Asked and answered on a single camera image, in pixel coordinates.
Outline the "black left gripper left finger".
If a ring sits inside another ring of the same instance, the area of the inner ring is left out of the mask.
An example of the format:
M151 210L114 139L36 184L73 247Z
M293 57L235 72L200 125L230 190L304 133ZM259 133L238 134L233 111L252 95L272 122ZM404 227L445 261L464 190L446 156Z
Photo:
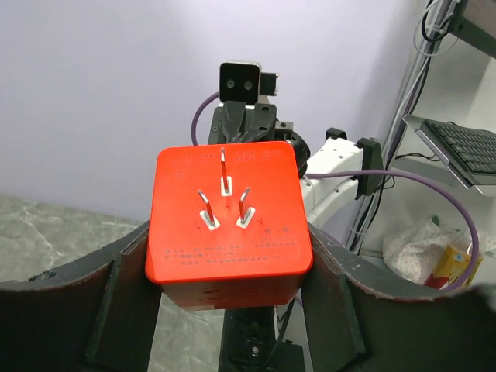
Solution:
M146 371L161 290L149 225L27 281L1 284L3 371Z

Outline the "red cube socket adapter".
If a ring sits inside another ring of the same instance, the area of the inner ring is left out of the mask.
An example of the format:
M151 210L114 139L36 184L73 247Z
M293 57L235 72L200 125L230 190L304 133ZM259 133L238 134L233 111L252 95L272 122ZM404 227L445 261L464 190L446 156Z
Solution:
M176 146L157 157L145 273L178 307L283 305L313 263L283 141Z

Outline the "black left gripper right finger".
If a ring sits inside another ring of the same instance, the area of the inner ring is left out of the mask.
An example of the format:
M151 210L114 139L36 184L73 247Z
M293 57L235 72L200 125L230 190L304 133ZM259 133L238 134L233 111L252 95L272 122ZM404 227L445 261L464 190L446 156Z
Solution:
M301 287L316 371L493 371L495 287L445 292L404 280L309 230Z

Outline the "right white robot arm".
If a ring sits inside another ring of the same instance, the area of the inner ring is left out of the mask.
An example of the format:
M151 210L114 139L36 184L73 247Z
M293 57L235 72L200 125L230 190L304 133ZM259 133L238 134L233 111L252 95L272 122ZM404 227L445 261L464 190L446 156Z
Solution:
M259 104L247 110L241 102L219 106L212 118L209 143L227 150L223 158L228 174L220 180L221 196L243 195L233 188L238 177L250 188L249 205L228 212L229 221L241 229L256 226L273 233L295 230L307 223L318 225L343 205L362 195L371 195L380 184L382 161L378 143L361 139L358 143L330 136L312 158L296 153L290 143L230 143L228 131L241 130L251 119L262 125L262 134L273 136L275 107Z

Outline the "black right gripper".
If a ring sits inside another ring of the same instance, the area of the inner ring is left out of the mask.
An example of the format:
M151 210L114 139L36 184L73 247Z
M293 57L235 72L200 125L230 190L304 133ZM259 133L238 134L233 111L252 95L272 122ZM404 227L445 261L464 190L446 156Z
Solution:
M283 141L294 151L297 168L307 170L311 151L294 131L293 124L277 119L277 107L256 103L247 108L243 102L227 101L215 109L208 136L208 145Z

